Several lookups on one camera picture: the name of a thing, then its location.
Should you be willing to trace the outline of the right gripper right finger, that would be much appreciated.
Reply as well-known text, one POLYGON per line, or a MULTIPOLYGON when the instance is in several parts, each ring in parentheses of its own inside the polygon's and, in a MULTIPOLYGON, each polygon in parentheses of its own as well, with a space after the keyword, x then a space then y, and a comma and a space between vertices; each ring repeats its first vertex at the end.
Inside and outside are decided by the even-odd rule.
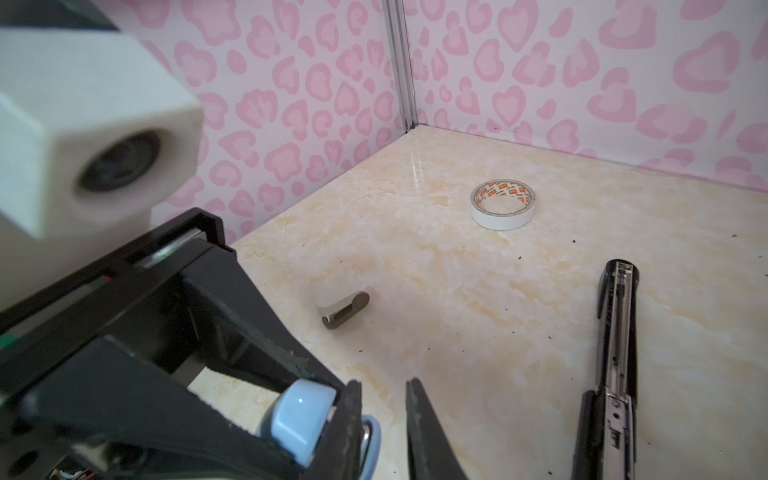
POLYGON ((422 382, 406 383, 408 471, 411 480, 467 480, 422 382))

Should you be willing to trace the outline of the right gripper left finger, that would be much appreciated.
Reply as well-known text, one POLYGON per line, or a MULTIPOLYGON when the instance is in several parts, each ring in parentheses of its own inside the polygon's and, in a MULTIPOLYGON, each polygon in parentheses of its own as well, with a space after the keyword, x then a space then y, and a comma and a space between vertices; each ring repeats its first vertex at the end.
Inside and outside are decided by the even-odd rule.
POLYGON ((334 416, 321 437, 311 463, 311 478, 359 478, 362 443, 362 385, 350 381, 343 389, 334 416))

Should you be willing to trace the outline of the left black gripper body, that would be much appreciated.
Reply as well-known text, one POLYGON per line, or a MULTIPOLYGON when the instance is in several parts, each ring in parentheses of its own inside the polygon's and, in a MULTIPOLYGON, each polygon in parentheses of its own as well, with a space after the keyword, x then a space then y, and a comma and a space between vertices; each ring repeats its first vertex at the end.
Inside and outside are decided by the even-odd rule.
POLYGON ((8 331, 86 294, 1 352, 1 475, 42 479, 73 463, 102 479, 338 479, 342 419, 308 466, 189 389, 201 368, 282 392, 342 383, 288 331, 192 209, 6 310, 8 331))

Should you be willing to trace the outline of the light blue mini stapler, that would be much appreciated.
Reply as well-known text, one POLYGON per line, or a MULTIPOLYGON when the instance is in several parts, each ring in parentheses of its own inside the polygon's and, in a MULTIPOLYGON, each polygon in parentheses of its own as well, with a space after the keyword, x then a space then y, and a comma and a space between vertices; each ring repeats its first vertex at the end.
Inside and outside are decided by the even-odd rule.
MULTIPOLYGON (((255 436, 274 440, 302 467, 308 467, 322 435, 327 432, 336 407, 336 391, 310 380, 295 381, 270 405, 261 418, 255 436)), ((360 479, 374 476, 379 458, 382 430, 370 415, 361 418, 362 442, 360 479)))

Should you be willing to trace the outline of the black stapler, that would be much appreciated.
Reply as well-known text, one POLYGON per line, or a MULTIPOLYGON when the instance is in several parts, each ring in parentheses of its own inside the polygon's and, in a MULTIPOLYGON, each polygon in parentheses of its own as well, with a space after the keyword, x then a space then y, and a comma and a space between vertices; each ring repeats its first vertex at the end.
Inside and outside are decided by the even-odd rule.
POLYGON ((635 477, 640 273, 629 261, 606 263, 598 288, 596 388, 582 396, 571 477, 635 477))

